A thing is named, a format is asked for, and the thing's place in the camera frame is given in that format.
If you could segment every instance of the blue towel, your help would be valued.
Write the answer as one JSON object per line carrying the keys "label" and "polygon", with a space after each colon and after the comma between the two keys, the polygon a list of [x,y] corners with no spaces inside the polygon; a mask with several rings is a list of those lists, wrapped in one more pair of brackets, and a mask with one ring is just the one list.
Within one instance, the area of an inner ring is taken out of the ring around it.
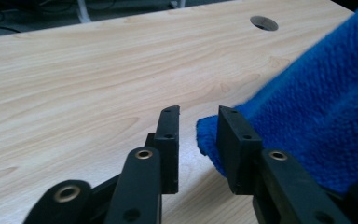
{"label": "blue towel", "polygon": [[[235,108],[265,148],[290,152],[321,186],[345,193],[358,183],[358,10]],[[225,175],[216,127],[217,116],[200,119],[197,140]]]}

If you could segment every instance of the bolt hole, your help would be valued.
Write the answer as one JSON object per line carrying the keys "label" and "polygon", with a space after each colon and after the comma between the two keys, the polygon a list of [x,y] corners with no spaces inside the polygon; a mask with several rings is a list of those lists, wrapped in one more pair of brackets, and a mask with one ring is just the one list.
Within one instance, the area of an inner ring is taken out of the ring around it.
{"label": "bolt hole", "polygon": [[76,185],[64,186],[54,194],[54,200],[58,203],[67,203],[72,201],[80,194],[80,187]]}
{"label": "bolt hole", "polygon": [[321,212],[321,211],[317,211],[313,214],[313,216],[320,222],[323,224],[333,224],[334,223],[334,219],[332,217],[330,217],[328,214]]}
{"label": "bolt hole", "polygon": [[130,209],[124,212],[123,219],[127,222],[134,222],[141,216],[141,212],[138,209]]}
{"label": "bolt hole", "polygon": [[278,24],[273,21],[272,19],[269,19],[267,17],[263,16],[253,16],[251,18],[251,23],[264,31],[276,31],[278,30]]}
{"label": "bolt hole", "polygon": [[149,150],[141,150],[135,154],[135,157],[140,160],[149,159],[153,156],[153,152]]}
{"label": "bolt hole", "polygon": [[271,151],[269,156],[276,161],[286,161],[287,156],[280,151]]}

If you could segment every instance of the wood grain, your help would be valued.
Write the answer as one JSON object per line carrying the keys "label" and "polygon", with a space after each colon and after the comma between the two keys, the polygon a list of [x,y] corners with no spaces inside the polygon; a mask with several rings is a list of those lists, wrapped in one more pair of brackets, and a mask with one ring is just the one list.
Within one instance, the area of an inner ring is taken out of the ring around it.
{"label": "wood grain", "polygon": [[[250,23],[275,20],[278,31]],[[0,224],[51,186],[96,186],[181,106],[180,192],[164,223],[256,223],[199,154],[198,119],[251,97],[351,13],[325,0],[246,0],[0,37]]]}

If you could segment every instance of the wooden table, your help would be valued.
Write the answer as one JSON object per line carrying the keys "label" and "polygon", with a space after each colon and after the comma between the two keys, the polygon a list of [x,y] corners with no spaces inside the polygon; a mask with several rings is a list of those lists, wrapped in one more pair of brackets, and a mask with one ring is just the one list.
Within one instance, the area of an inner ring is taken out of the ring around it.
{"label": "wooden table", "polygon": [[181,106],[180,189],[163,196],[163,223],[256,223],[251,197],[200,155],[196,121],[244,102],[350,15],[326,0],[246,0],[1,36],[0,224],[63,180],[119,174],[169,105]]}

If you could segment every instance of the terry cloth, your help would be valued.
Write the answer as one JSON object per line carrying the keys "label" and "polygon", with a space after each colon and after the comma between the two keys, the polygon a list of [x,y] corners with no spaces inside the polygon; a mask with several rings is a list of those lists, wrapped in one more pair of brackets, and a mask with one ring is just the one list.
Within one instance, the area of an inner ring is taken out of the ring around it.
{"label": "terry cloth", "polygon": [[[235,108],[265,148],[291,153],[321,186],[345,193],[358,183],[358,10]],[[200,119],[198,146],[225,175],[216,128],[217,116]]]}

